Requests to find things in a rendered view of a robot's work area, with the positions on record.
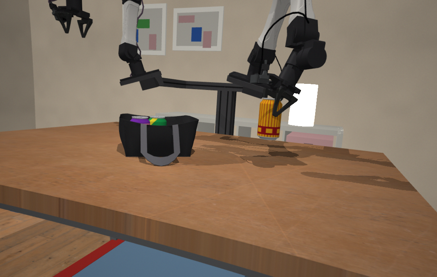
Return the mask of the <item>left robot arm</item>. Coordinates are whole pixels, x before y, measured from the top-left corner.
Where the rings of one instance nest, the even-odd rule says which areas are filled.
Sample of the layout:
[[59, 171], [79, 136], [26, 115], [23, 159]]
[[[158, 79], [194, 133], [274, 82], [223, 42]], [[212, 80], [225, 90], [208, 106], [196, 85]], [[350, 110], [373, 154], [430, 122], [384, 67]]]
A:
[[[248, 75], [238, 72], [229, 73], [229, 77], [245, 81], [257, 86], [271, 89], [269, 84], [269, 75], [266, 70], [262, 74], [259, 72], [260, 61], [262, 61], [262, 43], [265, 34], [269, 28], [279, 18], [286, 15], [288, 8], [291, 6], [291, 12], [307, 13], [309, 23], [301, 14], [291, 14], [287, 27], [287, 38], [285, 47], [293, 48], [286, 65], [293, 65], [293, 69], [299, 68], [300, 71], [320, 68], [327, 60], [327, 53], [324, 49], [326, 42], [319, 40], [318, 20], [315, 20], [315, 14], [312, 8], [312, 0], [273, 0], [269, 16], [266, 20], [265, 27], [258, 41], [255, 42], [251, 51], [248, 62]], [[275, 60], [275, 48], [277, 38], [284, 18], [278, 21], [266, 35], [263, 47], [263, 64], [272, 64]], [[253, 74], [253, 75], [252, 75]]]

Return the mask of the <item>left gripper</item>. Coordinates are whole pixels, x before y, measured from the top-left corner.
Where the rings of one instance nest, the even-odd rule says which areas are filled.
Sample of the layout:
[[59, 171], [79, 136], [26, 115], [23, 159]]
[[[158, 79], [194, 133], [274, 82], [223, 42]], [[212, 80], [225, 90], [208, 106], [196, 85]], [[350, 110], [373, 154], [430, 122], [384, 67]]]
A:
[[[293, 65], [284, 65], [284, 68], [282, 69], [279, 76], [276, 74], [268, 73], [269, 70], [269, 64], [261, 64], [259, 73], [255, 74], [262, 74], [263, 70], [266, 70], [267, 75], [269, 75], [269, 84], [270, 90], [264, 88], [263, 89], [263, 98], [268, 98], [268, 95], [272, 98], [274, 98], [274, 106], [273, 106], [273, 113], [272, 115], [274, 117], [278, 117], [282, 112], [284, 112], [287, 108], [289, 108], [291, 105], [293, 105], [295, 102], [298, 101], [298, 98], [296, 98], [294, 93], [300, 94], [301, 89], [296, 87], [297, 82], [299, 81], [299, 78], [301, 77], [302, 71], [300, 71], [299, 68], [293, 69]], [[283, 100], [283, 98], [287, 99], [289, 102], [287, 102], [286, 105], [284, 105], [278, 112], [277, 107], [279, 105], [279, 101]]]

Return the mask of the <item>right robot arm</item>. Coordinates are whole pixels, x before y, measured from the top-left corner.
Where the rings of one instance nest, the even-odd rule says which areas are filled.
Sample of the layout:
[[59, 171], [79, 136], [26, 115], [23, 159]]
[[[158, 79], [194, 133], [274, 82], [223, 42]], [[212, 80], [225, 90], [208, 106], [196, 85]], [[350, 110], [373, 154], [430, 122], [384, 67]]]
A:
[[122, 61], [130, 63], [129, 67], [132, 73], [131, 77], [120, 79], [120, 81], [125, 81], [132, 78], [141, 77], [146, 74], [155, 73], [159, 70], [146, 72], [143, 68], [142, 61], [140, 60], [142, 58], [139, 53], [137, 53], [137, 18], [141, 0], [122, 0], [122, 4], [124, 5], [125, 14], [121, 45], [119, 45], [118, 54]]

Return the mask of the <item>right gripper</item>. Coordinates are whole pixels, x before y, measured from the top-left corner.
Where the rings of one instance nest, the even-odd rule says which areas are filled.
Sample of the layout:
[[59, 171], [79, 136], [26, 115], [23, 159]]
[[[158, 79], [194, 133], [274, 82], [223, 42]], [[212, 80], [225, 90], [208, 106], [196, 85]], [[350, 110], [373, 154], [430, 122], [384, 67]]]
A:
[[[50, 9], [55, 8], [55, 14], [58, 20], [60, 21], [64, 32], [69, 33], [70, 24], [73, 15], [76, 17], [80, 17], [81, 20], [78, 20], [78, 27], [81, 32], [81, 36], [85, 37], [88, 30], [90, 29], [93, 19], [90, 18], [90, 13], [82, 11], [82, 0], [66, 0], [66, 6], [58, 6], [53, 3], [49, 5]], [[66, 18], [66, 26], [64, 25], [63, 18]], [[85, 31], [83, 33], [83, 24], [86, 23]]]

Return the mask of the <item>purple drink can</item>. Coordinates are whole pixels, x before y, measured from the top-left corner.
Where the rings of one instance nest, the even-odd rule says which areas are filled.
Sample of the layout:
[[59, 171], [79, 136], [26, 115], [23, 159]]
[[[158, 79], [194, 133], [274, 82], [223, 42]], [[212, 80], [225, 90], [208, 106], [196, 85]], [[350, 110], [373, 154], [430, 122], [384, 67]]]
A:
[[140, 123], [140, 124], [150, 125], [150, 121], [148, 120], [148, 117], [144, 117], [144, 116], [132, 116], [131, 121], [132, 122], [137, 122], [137, 123]]

